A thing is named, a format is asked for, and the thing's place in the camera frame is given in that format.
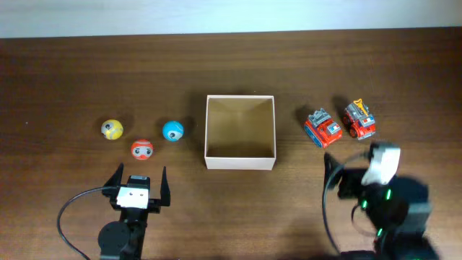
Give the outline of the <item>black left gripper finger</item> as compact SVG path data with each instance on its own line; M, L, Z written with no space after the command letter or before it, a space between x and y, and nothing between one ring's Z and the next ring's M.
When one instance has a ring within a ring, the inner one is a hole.
M167 180L167 167L164 166L162 169L162 180L160 185L160 198L157 200L159 207L170 206L170 187Z
M105 197L115 197L121 186L124 165L121 163L115 173L103 185L102 195Z

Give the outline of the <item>red toy truck blue tracks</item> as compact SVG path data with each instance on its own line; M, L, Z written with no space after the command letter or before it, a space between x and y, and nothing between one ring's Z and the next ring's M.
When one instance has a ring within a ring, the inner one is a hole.
M343 136L340 125L323 108L315 110L307 117L304 130L320 148L327 148Z

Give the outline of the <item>red toy truck yellow ladder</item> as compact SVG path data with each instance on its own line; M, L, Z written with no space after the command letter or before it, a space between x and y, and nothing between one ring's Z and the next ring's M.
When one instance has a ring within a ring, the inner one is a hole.
M375 118L362 99L354 100L344 109L342 118L352 138L366 139L375 134Z

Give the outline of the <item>white cardboard box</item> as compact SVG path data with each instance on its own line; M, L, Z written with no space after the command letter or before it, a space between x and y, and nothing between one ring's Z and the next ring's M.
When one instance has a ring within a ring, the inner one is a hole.
M271 170L276 162L272 95L208 95L204 159L209 170Z

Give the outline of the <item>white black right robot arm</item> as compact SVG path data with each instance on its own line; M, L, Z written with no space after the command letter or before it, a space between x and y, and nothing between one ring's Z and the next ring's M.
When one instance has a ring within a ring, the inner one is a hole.
M429 188L410 177L392 177L387 184L361 184L364 168L346 168L329 153L324 155L323 224L338 259L438 260L425 236L432 212ZM375 228L372 251L341 251L328 225L327 193L339 187L340 199L355 199Z

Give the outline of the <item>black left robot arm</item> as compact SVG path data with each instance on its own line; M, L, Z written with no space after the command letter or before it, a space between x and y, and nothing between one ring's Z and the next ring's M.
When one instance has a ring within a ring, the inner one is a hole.
M162 169L160 198L152 199L150 178L131 175L121 183L124 165L103 186L102 195L109 198L111 207L121 213L119 220L106 224L98 235L101 259L140 259L150 214L159 214L162 207L170 206L170 188L167 169Z

